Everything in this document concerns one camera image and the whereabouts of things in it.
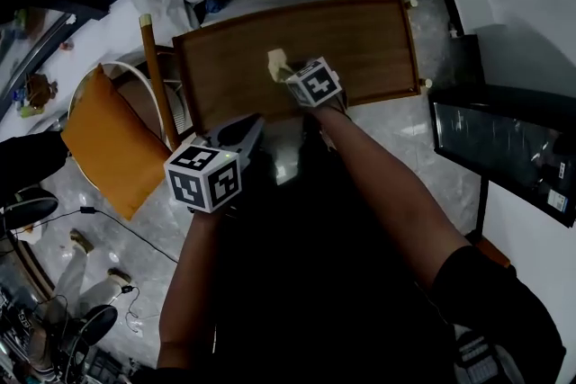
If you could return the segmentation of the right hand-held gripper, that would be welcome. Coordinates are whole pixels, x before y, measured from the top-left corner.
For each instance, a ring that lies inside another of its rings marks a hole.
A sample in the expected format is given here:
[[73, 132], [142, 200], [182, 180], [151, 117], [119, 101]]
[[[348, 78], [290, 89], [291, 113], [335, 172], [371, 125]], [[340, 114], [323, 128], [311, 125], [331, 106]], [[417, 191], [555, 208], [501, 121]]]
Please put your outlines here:
[[307, 108], [318, 107], [342, 91], [338, 75], [324, 58], [312, 60], [296, 73], [287, 63], [280, 63], [277, 80], [285, 81], [296, 102]]

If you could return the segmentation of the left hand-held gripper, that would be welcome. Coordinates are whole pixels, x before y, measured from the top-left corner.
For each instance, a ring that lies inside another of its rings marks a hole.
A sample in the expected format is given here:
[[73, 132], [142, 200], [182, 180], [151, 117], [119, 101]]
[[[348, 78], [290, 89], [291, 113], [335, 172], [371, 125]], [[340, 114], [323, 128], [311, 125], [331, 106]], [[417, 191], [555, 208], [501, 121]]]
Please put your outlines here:
[[253, 113], [211, 129], [204, 138], [187, 138], [164, 163], [174, 199], [191, 210], [213, 213], [236, 197], [264, 125], [264, 117]]

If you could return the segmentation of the pale yellow cloth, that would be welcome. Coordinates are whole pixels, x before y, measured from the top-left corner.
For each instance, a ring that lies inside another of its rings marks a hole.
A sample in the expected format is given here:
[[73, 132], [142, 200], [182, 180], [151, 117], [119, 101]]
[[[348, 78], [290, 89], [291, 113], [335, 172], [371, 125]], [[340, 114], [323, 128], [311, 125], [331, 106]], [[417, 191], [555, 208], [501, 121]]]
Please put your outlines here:
[[273, 49], [267, 53], [268, 56], [268, 71], [272, 79], [276, 83], [283, 83], [284, 81], [277, 80], [277, 69], [280, 63], [287, 63], [287, 57], [283, 49]]

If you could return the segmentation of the person's left forearm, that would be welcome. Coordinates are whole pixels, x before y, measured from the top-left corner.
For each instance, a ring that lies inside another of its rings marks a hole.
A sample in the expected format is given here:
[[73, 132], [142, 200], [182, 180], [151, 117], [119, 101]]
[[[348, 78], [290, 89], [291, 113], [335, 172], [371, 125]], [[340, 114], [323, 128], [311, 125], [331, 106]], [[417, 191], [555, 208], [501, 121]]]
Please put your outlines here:
[[157, 366], [194, 370], [211, 355], [222, 215], [196, 211], [159, 319]]

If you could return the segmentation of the person's right forearm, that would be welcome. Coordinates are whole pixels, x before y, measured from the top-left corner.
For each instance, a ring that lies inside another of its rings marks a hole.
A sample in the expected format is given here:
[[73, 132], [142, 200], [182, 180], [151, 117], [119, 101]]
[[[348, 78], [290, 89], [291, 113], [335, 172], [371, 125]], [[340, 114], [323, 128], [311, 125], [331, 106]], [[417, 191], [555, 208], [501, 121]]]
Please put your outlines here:
[[311, 114], [420, 286], [431, 289], [449, 256], [468, 246], [468, 241], [425, 184], [344, 113], [319, 107]]

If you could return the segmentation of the black glass-door cabinet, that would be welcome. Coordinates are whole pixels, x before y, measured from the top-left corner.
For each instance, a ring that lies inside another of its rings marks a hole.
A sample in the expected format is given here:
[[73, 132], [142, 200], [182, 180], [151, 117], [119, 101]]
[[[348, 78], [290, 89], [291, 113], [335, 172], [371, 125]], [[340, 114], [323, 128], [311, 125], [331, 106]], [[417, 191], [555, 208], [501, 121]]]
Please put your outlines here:
[[576, 224], [576, 98], [498, 85], [428, 96], [435, 151]]

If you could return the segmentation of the round white chair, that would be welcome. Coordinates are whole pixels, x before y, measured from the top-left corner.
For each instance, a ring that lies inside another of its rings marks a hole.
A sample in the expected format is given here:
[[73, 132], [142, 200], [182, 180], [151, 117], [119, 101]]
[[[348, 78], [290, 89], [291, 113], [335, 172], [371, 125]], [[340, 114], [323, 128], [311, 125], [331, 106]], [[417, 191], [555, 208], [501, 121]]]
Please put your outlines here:
[[[161, 121], [158, 103], [149, 80], [140, 73], [137, 68], [119, 61], [99, 65], [103, 67], [104, 73], [112, 81], [114, 88], [131, 106], [132, 110], [134, 110], [146, 126], [167, 145], [166, 134], [164, 133], [164, 126]], [[68, 117], [73, 110], [75, 103], [84, 92], [86, 80], [94, 69], [95, 68], [89, 71], [76, 88], [68, 108]]]

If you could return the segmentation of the orange cushion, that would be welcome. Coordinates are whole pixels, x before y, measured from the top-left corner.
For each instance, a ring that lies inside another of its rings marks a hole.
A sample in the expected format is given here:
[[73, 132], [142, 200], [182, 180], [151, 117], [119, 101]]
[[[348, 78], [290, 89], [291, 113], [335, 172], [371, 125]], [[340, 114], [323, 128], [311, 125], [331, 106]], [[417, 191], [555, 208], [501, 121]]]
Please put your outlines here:
[[140, 119], [99, 65], [61, 137], [78, 166], [125, 219], [165, 178], [168, 146]]

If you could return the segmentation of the person's black clothing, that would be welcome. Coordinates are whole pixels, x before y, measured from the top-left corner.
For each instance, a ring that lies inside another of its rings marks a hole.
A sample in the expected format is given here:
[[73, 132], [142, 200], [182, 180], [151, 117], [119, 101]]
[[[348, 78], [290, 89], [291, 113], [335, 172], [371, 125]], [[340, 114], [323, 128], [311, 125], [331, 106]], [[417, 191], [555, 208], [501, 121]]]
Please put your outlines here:
[[299, 177], [254, 165], [218, 212], [211, 355], [135, 384], [555, 384], [563, 341], [516, 274], [464, 237], [420, 286], [311, 112], [303, 129]]

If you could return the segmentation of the small brown bag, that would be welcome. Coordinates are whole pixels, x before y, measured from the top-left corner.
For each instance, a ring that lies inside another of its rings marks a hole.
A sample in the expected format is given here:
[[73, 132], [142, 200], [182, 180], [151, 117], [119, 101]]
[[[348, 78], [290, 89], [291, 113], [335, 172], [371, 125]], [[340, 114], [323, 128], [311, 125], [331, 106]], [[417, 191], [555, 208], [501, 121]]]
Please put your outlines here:
[[31, 74], [25, 79], [25, 95], [29, 105], [35, 109], [43, 108], [54, 99], [58, 92], [58, 82], [50, 81], [43, 74]]

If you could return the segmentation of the black office chair seat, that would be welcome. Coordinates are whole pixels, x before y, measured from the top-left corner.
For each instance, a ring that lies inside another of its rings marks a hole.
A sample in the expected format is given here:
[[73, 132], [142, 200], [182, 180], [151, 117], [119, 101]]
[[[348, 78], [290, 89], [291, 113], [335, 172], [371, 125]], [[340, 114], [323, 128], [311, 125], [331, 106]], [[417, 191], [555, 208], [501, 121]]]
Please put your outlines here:
[[30, 186], [1, 201], [0, 223], [4, 230], [25, 228], [47, 218], [59, 205], [51, 192], [39, 186]]

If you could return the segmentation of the black round stool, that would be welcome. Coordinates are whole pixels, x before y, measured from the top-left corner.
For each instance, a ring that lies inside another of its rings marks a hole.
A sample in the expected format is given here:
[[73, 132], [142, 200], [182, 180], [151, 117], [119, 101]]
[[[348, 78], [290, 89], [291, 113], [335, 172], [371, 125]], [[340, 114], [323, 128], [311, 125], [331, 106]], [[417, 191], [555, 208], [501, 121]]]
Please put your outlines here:
[[116, 307], [103, 304], [92, 308], [81, 318], [73, 319], [65, 328], [62, 346], [96, 345], [113, 328], [118, 318]]

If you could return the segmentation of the orange chair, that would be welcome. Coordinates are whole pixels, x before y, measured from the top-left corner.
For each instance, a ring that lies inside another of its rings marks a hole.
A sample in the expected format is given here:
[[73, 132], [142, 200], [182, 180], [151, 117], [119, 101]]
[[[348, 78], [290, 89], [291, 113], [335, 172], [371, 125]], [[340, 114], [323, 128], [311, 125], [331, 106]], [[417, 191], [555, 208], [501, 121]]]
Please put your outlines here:
[[504, 268], [511, 266], [511, 261], [504, 255], [489, 239], [481, 237], [474, 246], [478, 248], [481, 253], [491, 259], [494, 263], [501, 265]]

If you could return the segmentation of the wooden shelf with clutter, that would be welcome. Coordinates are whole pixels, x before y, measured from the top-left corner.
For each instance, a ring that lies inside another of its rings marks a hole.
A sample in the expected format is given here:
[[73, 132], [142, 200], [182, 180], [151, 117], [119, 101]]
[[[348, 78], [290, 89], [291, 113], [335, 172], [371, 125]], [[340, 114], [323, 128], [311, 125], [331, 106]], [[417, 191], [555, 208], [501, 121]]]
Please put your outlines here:
[[81, 384], [86, 361], [94, 346], [62, 346], [66, 326], [75, 319], [69, 313], [56, 323], [39, 317], [38, 308], [18, 304], [0, 289], [0, 351], [22, 362], [44, 384]]

